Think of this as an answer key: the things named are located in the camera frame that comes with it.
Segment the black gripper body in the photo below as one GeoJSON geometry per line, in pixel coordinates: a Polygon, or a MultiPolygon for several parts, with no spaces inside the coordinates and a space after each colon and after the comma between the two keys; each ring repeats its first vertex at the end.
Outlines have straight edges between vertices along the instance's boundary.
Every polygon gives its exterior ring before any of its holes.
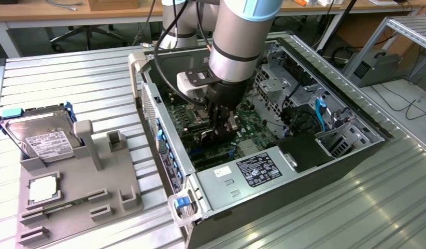
{"type": "Polygon", "coordinates": [[[221,81],[207,87],[207,106],[236,109],[241,103],[247,90],[247,81],[221,81]]]}

